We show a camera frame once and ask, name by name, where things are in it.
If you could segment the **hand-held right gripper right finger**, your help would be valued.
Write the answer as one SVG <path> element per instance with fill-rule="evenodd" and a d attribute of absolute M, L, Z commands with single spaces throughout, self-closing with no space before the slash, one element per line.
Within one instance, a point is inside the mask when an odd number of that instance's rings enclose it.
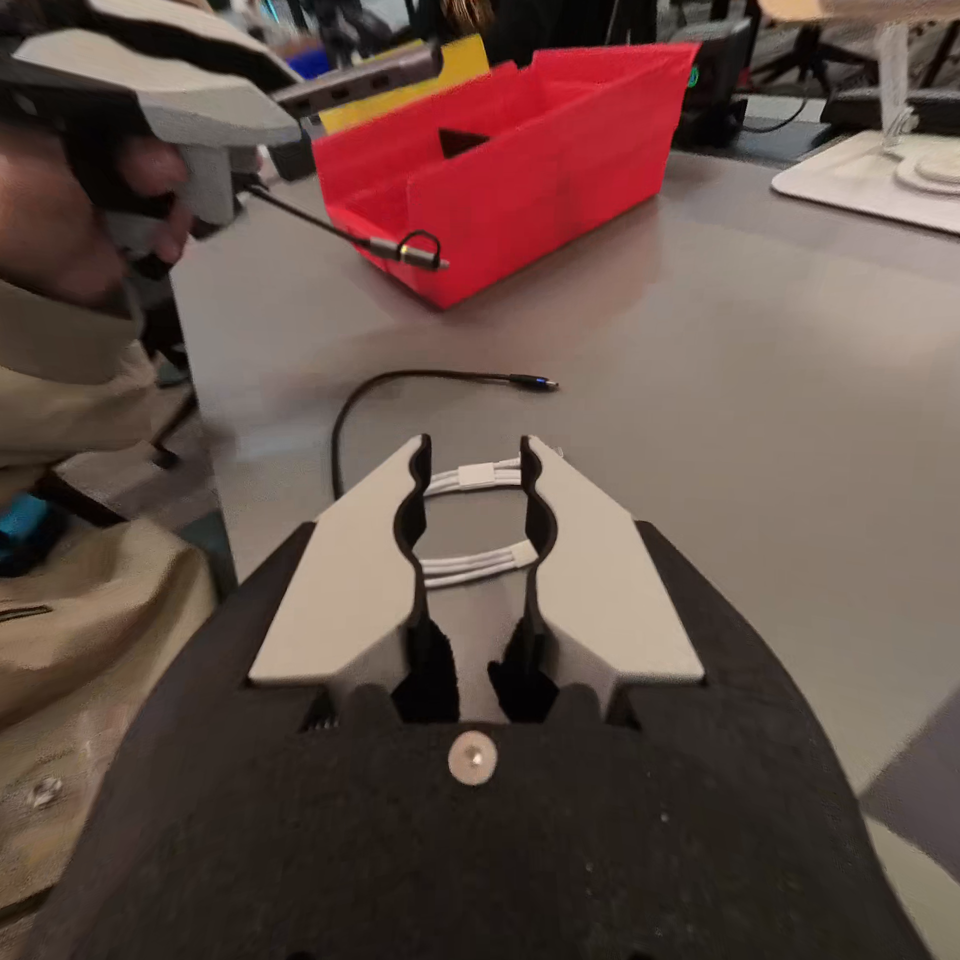
<path fill-rule="evenodd" d="M 582 686 L 607 717 L 633 686 L 706 678 L 630 511 L 543 440 L 520 442 L 525 535 L 534 550 L 521 617 L 487 665 L 510 723 L 540 724 L 562 689 Z"/>

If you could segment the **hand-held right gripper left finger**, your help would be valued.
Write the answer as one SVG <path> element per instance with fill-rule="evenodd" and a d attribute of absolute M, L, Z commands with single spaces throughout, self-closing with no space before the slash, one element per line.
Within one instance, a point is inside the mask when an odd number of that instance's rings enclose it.
<path fill-rule="evenodd" d="M 431 618 L 415 555 L 431 455 L 431 438 L 414 435 L 318 516 L 251 685 L 320 687 L 336 713 L 354 690 L 378 686 L 407 722 L 459 720 L 450 641 Z"/>

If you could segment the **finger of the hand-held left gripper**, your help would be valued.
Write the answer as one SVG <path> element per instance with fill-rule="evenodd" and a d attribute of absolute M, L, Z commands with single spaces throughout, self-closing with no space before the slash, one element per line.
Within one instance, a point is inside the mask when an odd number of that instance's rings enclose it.
<path fill-rule="evenodd" d="M 82 28 L 132 52 L 244 79 L 258 89 L 287 89 L 301 79 L 284 59 L 246 31 L 185 2 L 86 1 Z"/>
<path fill-rule="evenodd" d="M 92 31 L 74 31 L 78 53 L 67 66 L 85 63 L 95 79 L 132 90 L 158 141 L 177 150 L 187 168 L 186 183 L 174 194 L 194 220 L 224 227 L 234 220 L 234 178 L 255 174 L 258 148 L 295 142 L 300 124 L 271 98 L 284 88 L 258 88 L 249 80 L 211 74 L 174 59 L 133 52 Z M 52 66 L 66 53 L 66 41 L 29 40 L 20 58 Z M 103 213 L 110 227 L 152 227 L 162 220 Z"/>

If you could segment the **grey USB hub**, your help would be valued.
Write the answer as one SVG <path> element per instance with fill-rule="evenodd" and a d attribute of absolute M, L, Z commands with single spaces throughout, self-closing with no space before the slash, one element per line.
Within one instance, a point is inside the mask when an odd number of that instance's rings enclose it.
<path fill-rule="evenodd" d="M 436 41 L 414 44 L 302 80 L 270 98 L 294 119 L 303 119 L 436 79 L 444 58 Z"/>

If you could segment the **black cable blue plugs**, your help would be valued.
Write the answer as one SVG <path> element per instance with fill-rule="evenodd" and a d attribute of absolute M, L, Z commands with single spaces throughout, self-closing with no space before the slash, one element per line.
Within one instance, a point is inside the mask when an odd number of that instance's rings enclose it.
<path fill-rule="evenodd" d="M 527 373 L 500 373 L 490 371 L 459 370 L 450 368 L 408 367 L 383 371 L 367 378 L 346 397 L 338 410 L 329 437 L 329 468 L 331 492 L 334 500 L 345 493 L 342 469 L 342 435 L 349 414 L 373 390 L 403 379 L 436 379 L 475 384 L 510 386 L 513 389 L 533 393 L 555 393 L 560 384 L 549 377 Z"/>

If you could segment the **black hub cable grey plug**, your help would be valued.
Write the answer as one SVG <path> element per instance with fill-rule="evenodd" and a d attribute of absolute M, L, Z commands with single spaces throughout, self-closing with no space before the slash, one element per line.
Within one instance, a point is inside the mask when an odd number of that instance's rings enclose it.
<path fill-rule="evenodd" d="M 399 241 L 359 236 L 273 196 L 262 185 L 249 185 L 244 187 L 244 190 L 250 197 L 257 198 L 272 208 L 332 235 L 375 258 L 405 264 L 431 273 L 450 269 L 450 261 L 442 255 L 440 240 L 427 231 L 415 230 Z"/>

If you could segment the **red plastic bin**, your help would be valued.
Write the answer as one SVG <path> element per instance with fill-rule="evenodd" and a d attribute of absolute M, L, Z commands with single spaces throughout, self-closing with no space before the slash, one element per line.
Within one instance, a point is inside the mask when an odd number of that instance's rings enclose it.
<path fill-rule="evenodd" d="M 542 50 L 318 138 L 334 225 L 439 240 L 449 269 L 361 256 L 449 308 L 659 193 L 698 44 Z M 488 136 L 443 158 L 439 128 Z"/>

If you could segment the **person's left forearm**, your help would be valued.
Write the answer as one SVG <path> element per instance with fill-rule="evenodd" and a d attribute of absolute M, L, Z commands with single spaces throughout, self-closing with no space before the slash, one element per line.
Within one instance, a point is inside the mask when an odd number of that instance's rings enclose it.
<path fill-rule="evenodd" d="M 132 319 L 2 283 L 2 470 L 134 447 L 151 434 L 157 399 Z"/>

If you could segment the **grey desk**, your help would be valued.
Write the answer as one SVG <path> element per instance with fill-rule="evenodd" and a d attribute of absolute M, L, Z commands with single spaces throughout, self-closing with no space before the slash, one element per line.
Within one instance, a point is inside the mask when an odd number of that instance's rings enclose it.
<path fill-rule="evenodd" d="M 444 312 L 252 200 L 174 290 L 240 578 L 429 434 L 433 468 L 533 434 L 652 522 L 830 737 L 937 958 L 958 958 L 958 243 L 782 198 L 683 152 L 658 196 Z"/>

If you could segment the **person's left hand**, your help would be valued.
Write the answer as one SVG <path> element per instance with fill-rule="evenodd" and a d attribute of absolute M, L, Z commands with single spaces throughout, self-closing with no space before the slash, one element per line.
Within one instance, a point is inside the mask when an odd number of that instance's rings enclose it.
<path fill-rule="evenodd" d="M 153 138 L 126 141 L 116 169 L 144 197 L 176 192 L 188 177 L 176 148 Z M 182 258 L 192 223 L 177 201 L 157 226 L 152 251 L 168 266 Z M 60 139 L 2 126 L 2 281 L 61 303 L 101 308 L 121 289 L 126 269 Z"/>

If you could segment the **yellow plastic bin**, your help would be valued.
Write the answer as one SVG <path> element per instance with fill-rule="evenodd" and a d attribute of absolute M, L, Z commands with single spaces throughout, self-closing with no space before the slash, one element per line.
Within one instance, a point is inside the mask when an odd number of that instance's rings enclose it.
<path fill-rule="evenodd" d="M 368 123 L 444 90 L 460 86 L 490 70 L 484 41 L 478 33 L 443 44 L 440 50 L 443 65 L 438 77 L 324 110 L 318 114 L 318 124 L 323 132 L 326 135 L 335 135 Z"/>

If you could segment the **black charger green lights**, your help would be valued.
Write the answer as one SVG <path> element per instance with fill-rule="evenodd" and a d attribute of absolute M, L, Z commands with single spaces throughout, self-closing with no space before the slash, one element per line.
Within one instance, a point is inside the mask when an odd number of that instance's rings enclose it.
<path fill-rule="evenodd" d="M 698 44 L 674 149 L 723 149 L 740 134 L 747 100 L 737 97 L 742 71 L 749 65 L 753 26 L 749 18 L 706 21 L 678 30 L 671 44 Z"/>

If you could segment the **white side table column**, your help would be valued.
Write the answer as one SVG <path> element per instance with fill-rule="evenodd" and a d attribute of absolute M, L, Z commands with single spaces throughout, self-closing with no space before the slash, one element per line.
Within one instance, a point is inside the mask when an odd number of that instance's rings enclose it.
<path fill-rule="evenodd" d="M 878 91 L 884 154 L 897 158 L 904 137 L 917 127 L 918 117 L 908 102 L 908 36 L 904 21 L 877 27 L 874 35 L 878 64 Z"/>

